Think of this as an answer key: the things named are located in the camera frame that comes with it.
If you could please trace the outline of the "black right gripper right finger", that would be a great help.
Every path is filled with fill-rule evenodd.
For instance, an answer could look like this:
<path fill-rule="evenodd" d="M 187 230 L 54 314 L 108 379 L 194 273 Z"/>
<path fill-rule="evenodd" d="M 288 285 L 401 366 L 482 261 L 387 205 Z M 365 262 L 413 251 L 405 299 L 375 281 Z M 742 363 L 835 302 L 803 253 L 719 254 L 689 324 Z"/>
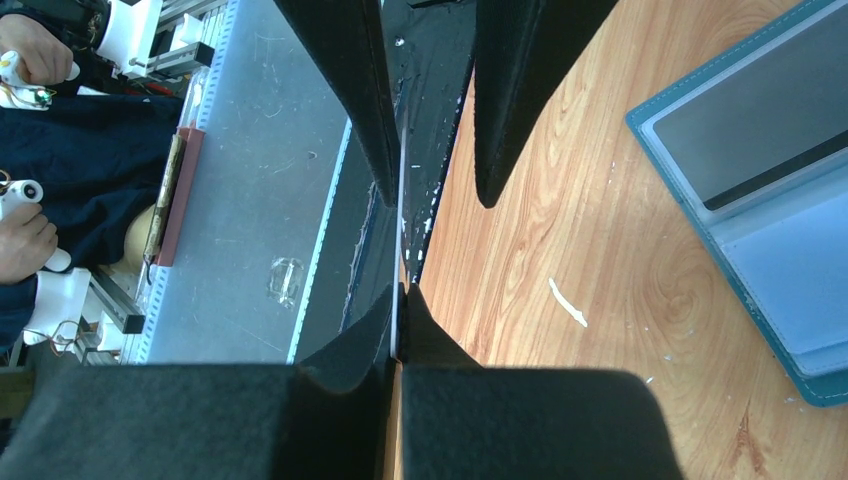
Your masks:
<path fill-rule="evenodd" d="M 679 479 L 661 408 L 621 370 L 485 367 L 417 286 L 400 323 L 407 479 Z"/>

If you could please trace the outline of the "white silver credit card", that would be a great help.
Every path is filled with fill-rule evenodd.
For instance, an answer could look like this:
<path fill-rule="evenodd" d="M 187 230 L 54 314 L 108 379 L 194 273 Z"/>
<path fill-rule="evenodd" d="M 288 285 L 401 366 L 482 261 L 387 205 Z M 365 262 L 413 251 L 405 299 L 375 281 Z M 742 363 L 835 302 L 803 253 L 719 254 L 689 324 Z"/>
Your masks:
<path fill-rule="evenodd" d="M 404 233 L 404 198 L 406 185 L 406 164 L 407 164 L 407 143 L 408 143 L 408 112 L 405 111 L 402 116 L 401 131 L 400 131 L 400 171 L 398 183 L 398 198 L 396 212 L 396 229 L 394 236 L 395 247 L 395 262 L 392 282 L 392 309 L 390 318 L 390 356 L 393 359 L 398 358 L 399 344 L 399 320 L 400 320 L 400 297 L 403 293 L 401 286 L 401 270 L 404 267 L 403 254 L 403 233 Z"/>

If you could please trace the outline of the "operator right hand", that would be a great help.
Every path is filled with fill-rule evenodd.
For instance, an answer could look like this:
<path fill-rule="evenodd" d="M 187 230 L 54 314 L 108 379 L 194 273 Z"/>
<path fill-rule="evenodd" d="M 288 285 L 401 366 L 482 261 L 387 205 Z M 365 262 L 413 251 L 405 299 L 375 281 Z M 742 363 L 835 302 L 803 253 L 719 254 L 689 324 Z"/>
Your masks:
<path fill-rule="evenodd" d="M 14 285 L 34 275 L 58 247 L 57 227 L 40 204 L 25 204 L 1 221 L 1 284 Z"/>

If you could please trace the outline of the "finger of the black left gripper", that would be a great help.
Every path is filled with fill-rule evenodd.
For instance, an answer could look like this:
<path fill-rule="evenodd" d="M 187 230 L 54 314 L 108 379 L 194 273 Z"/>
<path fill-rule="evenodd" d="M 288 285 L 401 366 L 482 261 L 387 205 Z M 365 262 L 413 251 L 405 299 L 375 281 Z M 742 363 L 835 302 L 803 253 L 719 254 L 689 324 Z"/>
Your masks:
<path fill-rule="evenodd" d="M 542 110 L 616 3 L 486 0 L 476 6 L 475 186 L 500 199 Z"/>
<path fill-rule="evenodd" d="M 400 143 L 381 3 L 278 0 L 293 32 L 346 110 L 385 205 L 397 204 Z"/>

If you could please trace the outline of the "operator left hand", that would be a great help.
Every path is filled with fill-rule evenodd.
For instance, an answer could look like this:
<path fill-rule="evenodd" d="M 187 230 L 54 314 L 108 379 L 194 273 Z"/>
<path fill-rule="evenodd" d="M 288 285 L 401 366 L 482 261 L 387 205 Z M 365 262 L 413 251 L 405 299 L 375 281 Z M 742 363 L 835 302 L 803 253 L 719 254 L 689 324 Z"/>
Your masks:
<path fill-rule="evenodd" d="M 15 51 L 20 57 L 18 72 L 27 83 L 56 85 L 72 71 L 73 54 L 39 22 L 20 14 L 1 18 L 1 53 Z"/>

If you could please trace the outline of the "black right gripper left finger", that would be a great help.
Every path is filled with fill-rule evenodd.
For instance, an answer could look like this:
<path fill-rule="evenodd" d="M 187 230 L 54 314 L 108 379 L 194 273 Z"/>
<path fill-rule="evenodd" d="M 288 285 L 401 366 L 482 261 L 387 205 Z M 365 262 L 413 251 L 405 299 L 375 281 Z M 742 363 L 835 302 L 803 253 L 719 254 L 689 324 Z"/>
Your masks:
<path fill-rule="evenodd" d="M 46 382 L 1 456 L 5 479 L 376 479 L 386 290 L 295 365 L 76 367 Z"/>

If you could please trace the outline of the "teal leather card holder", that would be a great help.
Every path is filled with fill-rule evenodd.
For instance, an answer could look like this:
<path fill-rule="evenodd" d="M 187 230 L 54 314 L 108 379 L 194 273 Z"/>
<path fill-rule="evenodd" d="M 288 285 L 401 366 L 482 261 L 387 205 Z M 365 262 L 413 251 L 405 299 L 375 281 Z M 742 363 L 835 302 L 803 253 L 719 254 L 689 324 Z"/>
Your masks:
<path fill-rule="evenodd" d="M 671 160 L 653 125 L 841 4 L 846 5 L 799 3 L 626 118 L 801 397 L 817 407 L 847 401 L 847 142 L 711 211 Z"/>

